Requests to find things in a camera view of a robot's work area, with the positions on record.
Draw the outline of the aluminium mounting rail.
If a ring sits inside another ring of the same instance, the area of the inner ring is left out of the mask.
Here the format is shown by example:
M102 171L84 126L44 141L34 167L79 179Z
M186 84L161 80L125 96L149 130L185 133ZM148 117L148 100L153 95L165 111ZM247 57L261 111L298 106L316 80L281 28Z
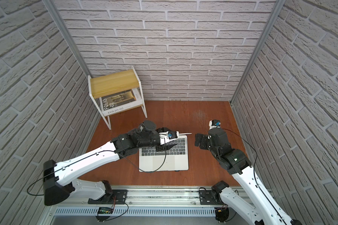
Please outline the aluminium mounting rail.
M90 216L104 220L105 217L150 216L150 217L215 217L215 208L222 205L201 205L198 187L144 187L114 186L127 189L124 204L88 204L88 200L69 199L44 210L41 220L50 222L55 216ZM114 212L98 215L100 207L110 207Z

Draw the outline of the right controller board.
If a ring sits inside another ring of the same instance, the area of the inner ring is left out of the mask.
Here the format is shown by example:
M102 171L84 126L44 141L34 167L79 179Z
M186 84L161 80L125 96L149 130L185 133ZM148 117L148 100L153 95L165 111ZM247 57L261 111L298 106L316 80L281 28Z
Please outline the right controller board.
M228 208L215 208L215 219L219 223L224 223L230 215L230 211Z

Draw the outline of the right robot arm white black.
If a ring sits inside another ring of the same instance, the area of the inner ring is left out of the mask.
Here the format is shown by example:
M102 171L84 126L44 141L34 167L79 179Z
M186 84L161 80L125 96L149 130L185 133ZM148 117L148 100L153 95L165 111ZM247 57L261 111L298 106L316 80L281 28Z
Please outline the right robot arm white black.
M258 178L254 165L241 150L232 148L226 132L221 127L211 126L208 134L196 134L195 146L208 150L219 165L244 189L251 203L229 187L224 181L212 187L212 196L218 203L228 205L250 225L300 225L274 200Z

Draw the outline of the silver laptop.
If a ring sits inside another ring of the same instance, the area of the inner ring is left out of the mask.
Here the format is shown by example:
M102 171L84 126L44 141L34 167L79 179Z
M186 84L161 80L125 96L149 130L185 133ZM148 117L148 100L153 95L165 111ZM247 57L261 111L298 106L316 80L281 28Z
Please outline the silver laptop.
M186 171L189 169L187 133L180 134L177 140L167 144L177 144L169 151L156 152L155 147L139 149L139 169L151 171Z

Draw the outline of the Folio 02 book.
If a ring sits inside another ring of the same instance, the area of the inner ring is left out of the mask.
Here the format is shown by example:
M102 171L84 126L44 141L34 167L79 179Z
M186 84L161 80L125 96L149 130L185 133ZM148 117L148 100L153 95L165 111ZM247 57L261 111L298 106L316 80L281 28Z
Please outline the Folio 02 book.
M104 116L130 110L143 105L143 99L137 88L118 92L100 98L100 108Z

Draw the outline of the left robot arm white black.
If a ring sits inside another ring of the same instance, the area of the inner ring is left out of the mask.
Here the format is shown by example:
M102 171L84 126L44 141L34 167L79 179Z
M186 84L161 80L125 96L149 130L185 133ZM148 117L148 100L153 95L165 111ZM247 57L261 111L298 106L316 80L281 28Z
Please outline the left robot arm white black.
M62 162L49 160L44 163L44 204L59 204L69 198L87 198L89 204L114 203L108 181L87 182L79 177L105 164L134 155L140 148L155 147L167 151L175 146L178 131L157 128L152 121L144 121L126 134L113 138L103 146L86 154Z

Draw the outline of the left controller board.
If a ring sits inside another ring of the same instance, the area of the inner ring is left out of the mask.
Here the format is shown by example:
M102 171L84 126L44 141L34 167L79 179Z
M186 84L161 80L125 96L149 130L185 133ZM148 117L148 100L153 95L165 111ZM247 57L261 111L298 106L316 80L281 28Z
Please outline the left controller board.
M114 212L114 209L113 208L110 208L110 207L100 207L98 209L98 215L109 215L109 214L112 214Z

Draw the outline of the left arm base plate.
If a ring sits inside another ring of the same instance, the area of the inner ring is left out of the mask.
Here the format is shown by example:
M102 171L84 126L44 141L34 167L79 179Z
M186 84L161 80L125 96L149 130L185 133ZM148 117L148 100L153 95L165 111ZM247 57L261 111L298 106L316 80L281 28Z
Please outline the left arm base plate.
M112 194L105 194L98 200L89 198L88 204L124 204L126 201L128 190L127 189L114 189Z

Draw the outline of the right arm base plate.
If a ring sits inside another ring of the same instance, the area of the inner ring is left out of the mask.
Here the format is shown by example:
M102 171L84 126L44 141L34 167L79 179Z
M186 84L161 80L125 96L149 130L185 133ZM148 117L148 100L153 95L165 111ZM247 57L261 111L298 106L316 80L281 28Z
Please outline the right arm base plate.
M198 192L201 205L224 205L217 192L202 188Z

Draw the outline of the controller board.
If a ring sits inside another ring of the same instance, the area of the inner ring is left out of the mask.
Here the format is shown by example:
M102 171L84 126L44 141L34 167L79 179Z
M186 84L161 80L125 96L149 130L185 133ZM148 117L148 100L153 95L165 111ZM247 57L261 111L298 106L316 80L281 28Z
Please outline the controller board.
M230 211L228 208L215 208L215 219L219 223L224 223L230 215Z
M110 208L110 207L100 207L98 209L98 215L109 215L109 214L112 214L114 212L114 209L113 208Z

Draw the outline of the white shelf with wooden top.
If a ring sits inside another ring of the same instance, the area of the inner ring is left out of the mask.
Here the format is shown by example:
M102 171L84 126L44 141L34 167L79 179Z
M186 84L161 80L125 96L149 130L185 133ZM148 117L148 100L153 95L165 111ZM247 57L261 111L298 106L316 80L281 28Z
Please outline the white shelf with wooden top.
M130 70L101 77L88 77L88 87L89 96L109 129L112 129L110 122L110 116L112 115L104 116L100 108L100 98L107 95L137 88L143 99L143 105L141 108L145 117L147 117L142 84L134 67Z

